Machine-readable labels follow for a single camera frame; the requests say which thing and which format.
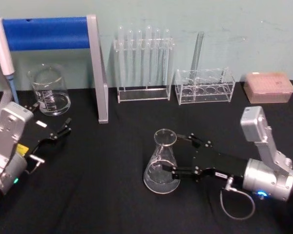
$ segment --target black tablecloth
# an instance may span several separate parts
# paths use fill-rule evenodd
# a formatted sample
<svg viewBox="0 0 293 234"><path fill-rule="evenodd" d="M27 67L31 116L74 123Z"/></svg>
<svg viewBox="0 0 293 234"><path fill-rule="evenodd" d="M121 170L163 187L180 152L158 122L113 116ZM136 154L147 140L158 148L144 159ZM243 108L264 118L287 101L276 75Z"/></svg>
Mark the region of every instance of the black tablecloth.
<svg viewBox="0 0 293 234"><path fill-rule="evenodd" d="M293 206L255 199L255 215L246 221L228 218L219 204L223 182L183 180L174 192L157 195L143 184L143 171L161 128L210 139L215 149L242 158L259 159L257 148L246 142L240 118L250 106L240 83L231 103L179 106L171 101L117 103L110 90L109 124L98 124L93 90L69 90L71 108L60 117L35 117L58 127L72 118L72 133L64 144L42 147L45 158L31 176L19 182L0 202L0 233L117 233L117 234L289 234ZM23 105L32 92L20 92ZM293 160L293 95L289 103L262 105L278 150ZM176 153L179 166L191 162L188 152ZM228 200L245 211L239 200Z"/></svg>

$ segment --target white label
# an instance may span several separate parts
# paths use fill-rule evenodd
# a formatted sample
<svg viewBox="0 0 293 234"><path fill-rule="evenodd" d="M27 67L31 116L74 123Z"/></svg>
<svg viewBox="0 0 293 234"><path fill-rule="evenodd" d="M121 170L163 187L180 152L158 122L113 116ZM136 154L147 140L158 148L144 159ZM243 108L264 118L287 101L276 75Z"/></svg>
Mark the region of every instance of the white label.
<svg viewBox="0 0 293 234"><path fill-rule="evenodd" d="M43 128L45 128L47 126L47 124L45 124L45 123L43 123L43 122L41 122L39 120L36 122L36 124L42 126Z"/></svg>
<svg viewBox="0 0 293 234"><path fill-rule="evenodd" d="M215 176L222 177L224 179L228 179L228 176L219 172L215 172Z"/></svg>

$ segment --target cable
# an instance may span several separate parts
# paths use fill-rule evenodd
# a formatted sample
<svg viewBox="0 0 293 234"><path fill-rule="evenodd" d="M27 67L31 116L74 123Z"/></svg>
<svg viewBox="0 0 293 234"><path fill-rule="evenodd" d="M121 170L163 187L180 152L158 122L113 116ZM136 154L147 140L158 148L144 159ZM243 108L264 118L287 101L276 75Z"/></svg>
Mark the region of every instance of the cable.
<svg viewBox="0 0 293 234"><path fill-rule="evenodd" d="M256 209L255 202L254 202L253 198L250 195L248 195L247 193L243 192L243 191L239 191L239 190L236 190L236 189L230 190L230 191L246 196L252 203L252 211L251 211L251 213L249 215L247 215L245 217L241 217L241 218L234 217L234 216L230 215L225 209L225 206L224 206L224 203L223 203L223 191L220 190L220 205L221 205L221 208L223 209L223 211L225 212L225 214L227 216L229 216L230 218L234 219L234 220L240 220L240 221L251 218L253 216L253 214L255 213L255 209Z"/></svg>

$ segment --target pink box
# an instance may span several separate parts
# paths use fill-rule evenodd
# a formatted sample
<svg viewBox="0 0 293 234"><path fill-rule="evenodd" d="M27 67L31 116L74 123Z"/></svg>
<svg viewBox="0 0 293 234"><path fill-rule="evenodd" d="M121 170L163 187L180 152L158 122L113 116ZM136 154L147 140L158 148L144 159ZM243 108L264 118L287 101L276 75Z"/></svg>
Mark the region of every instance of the pink box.
<svg viewBox="0 0 293 234"><path fill-rule="evenodd" d="M247 74L244 90L250 103L281 103L289 101L293 85L282 72L253 72Z"/></svg>

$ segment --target blue led light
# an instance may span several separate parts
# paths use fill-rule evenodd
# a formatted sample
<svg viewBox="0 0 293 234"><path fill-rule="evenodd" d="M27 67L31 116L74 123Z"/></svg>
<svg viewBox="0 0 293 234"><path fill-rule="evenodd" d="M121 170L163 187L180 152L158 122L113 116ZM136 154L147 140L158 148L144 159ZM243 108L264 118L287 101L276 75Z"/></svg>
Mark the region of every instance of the blue led light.
<svg viewBox="0 0 293 234"><path fill-rule="evenodd" d="M257 195L259 195L259 196L268 196L267 193L265 193L263 191L258 191Z"/></svg>

